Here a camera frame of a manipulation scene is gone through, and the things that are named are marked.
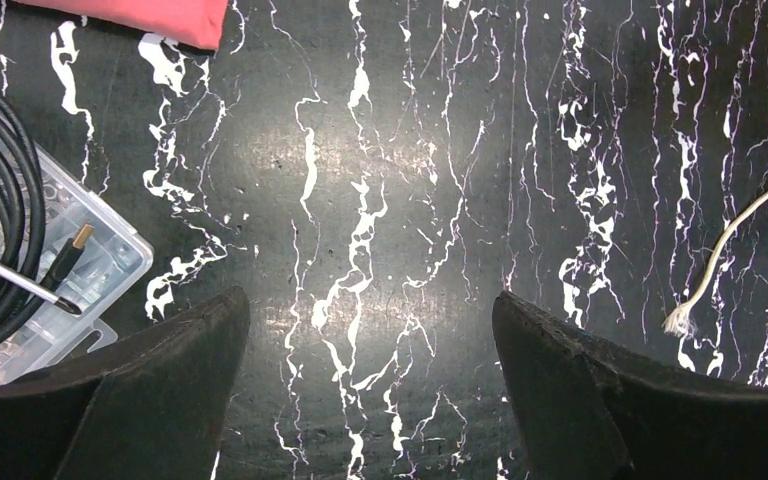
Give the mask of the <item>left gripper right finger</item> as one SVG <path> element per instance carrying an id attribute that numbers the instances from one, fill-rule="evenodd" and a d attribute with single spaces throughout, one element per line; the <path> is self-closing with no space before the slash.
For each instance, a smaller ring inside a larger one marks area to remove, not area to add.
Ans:
<path id="1" fill-rule="evenodd" d="M 534 479 L 768 479 L 768 388 L 668 365 L 510 292 L 492 328 Z"/>

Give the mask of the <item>coral pink t-shirt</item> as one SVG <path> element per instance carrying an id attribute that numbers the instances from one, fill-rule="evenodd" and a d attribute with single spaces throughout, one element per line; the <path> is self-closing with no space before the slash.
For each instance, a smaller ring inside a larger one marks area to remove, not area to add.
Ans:
<path id="1" fill-rule="evenodd" d="M 154 33 L 203 50 L 220 45 L 224 0 L 22 0 L 22 4 L 87 16 Z"/>

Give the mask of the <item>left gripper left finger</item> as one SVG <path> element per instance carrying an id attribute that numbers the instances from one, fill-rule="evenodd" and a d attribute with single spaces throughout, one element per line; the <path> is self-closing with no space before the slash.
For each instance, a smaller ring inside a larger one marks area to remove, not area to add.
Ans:
<path id="1" fill-rule="evenodd" d="M 207 479 L 250 326 L 232 287 L 0 385 L 0 479 Z"/>

